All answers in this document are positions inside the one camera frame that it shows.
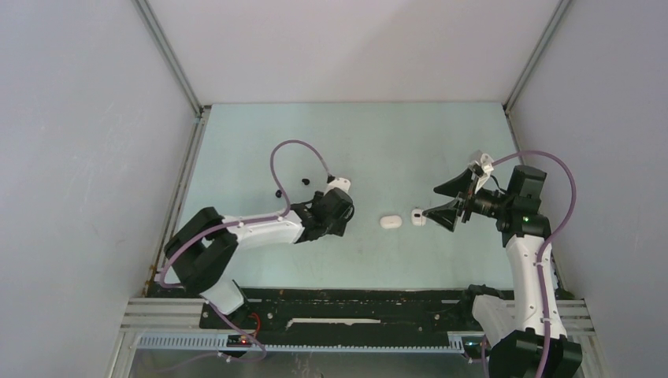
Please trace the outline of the white charging case with dot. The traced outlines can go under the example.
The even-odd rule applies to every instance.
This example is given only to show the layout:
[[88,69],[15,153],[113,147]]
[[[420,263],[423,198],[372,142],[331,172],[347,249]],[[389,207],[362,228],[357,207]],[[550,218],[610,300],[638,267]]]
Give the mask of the white charging case with dot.
[[426,217],[424,216],[422,209],[413,209],[411,211],[410,219],[412,225],[417,227],[422,227],[426,224]]

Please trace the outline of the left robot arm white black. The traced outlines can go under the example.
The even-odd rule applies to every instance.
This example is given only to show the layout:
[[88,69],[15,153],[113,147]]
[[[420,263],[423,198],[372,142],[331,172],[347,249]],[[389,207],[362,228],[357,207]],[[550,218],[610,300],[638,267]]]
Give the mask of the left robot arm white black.
[[167,242],[167,261],[158,282],[204,298],[227,326],[239,328],[248,320],[249,307],[238,284],[224,276],[236,253],[342,236],[353,215],[352,198],[338,187],[316,192],[312,200],[291,205],[284,215],[225,218],[206,207]]

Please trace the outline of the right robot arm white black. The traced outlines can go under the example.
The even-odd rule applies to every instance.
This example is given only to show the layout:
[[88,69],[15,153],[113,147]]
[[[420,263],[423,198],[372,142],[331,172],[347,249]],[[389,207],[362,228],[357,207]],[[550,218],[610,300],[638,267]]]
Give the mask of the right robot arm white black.
[[517,165],[507,189],[481,187],[484,169],[472,164],[459,176],[434,187],[451,198],[423,216],[449,231],[473,214],[495,220],[510,263],[514,312],[485,291],[458,308],[469,329],[482,327],[487,346],[481,351],[489,377],[573,377],[581,367],[579,344],[569,340],[550,277],[550,221],[539,213],[546,172]]

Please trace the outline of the right aluminium frame post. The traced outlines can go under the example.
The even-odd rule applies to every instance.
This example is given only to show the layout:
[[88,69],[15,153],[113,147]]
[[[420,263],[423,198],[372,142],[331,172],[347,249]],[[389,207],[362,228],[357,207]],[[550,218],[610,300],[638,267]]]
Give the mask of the right aluminium frame post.
[[540,59],[547,51],[549,44],[555,37],[561,23],[563,22],[573,4],[573,0],[559,0],[557,2],[554,11],[548,19],[548,22],[543,31],[541,32],[536,45],[533,47],[533,50],[529,55],[529,58],[523,69],[521,70],[519,77],[510,90],[506,101],[503,103],[503,109],[507,116],[512,113],[513,108],[517,104],[518,99],[521,97],[523,90],[525,89],[527,83],[532,77],[533,72],[538,66]]

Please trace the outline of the aluminium frame post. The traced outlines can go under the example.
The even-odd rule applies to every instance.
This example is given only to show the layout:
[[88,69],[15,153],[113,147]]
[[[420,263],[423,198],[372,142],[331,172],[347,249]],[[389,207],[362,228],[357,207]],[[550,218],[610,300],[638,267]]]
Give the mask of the aluminium frame post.
[[147,0],[131,0],[131,3],[138,12],[149,36],[153,39],[155,46],[158,48],[158,52],[165,61],[168,70],[171,72],[178,87],[187,99],[194,115],[200,117],[204,110],[204,105],[199,101],[180,60],[176,55],[176,51],[173,49],[164,28],[161,26],[152,5]]
[[503,109],[507,116],[512,113],[513,108],[517,104],[518,99],[521,97],[523,90],[525,89],[527,83],[532,77],[533,72],[538,66],[540,59],[547,51],[549,44],[555,37],[561,23],[563,22],[573,4],[573,0],[559,0],[557,2],[554,11],[548,19],[548,22],[543,31],[541,32],[536,45],[533,47],[533,50],[529,55],[529,58],[523,69],[521,70],[519,77],[510,90],[506,101],[503,103]]

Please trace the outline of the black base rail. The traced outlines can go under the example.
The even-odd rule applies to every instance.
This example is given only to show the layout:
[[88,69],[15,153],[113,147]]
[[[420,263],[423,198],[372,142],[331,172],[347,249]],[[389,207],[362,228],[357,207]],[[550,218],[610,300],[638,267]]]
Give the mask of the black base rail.
[[479,332],[477,295],[514,293],[485,285],[462,290],[302,290],[244,288],[245,305],[230,319],[256,331],[268,347],[449,347],[451,332]]

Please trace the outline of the left aluminium frame post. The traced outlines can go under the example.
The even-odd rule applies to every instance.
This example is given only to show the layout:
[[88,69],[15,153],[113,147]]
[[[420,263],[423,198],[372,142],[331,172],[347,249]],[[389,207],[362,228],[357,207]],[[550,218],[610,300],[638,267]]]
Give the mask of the left aluminium frame post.
[[171,72],[178,87],[187,99],[194,115],[200,117],[204,110],[204,105],[199,101],[180,60],[176,55],[176,51],[173,49],[164,28],[161,26],[152,5],[147,0],[131,0],[131,3],[138,12],[149,36],[153,39],[155,46],[158,48],[158,52],[165,61],[168,70]]

